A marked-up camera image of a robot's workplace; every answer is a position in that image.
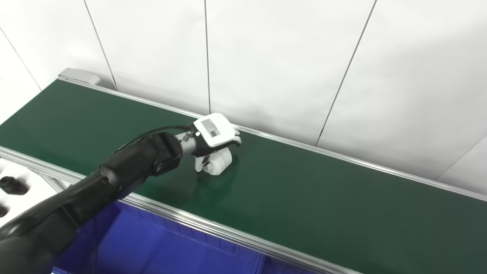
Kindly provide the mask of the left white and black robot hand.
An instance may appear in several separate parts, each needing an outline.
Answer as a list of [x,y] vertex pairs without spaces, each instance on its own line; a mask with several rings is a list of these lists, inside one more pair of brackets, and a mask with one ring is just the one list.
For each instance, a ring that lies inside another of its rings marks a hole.
[[197,173],[218,176],[232,163],[229,146],[242,144],[240,132],[221,113],[212,113],[192,124],[194,144],[189,148],[195,157]]

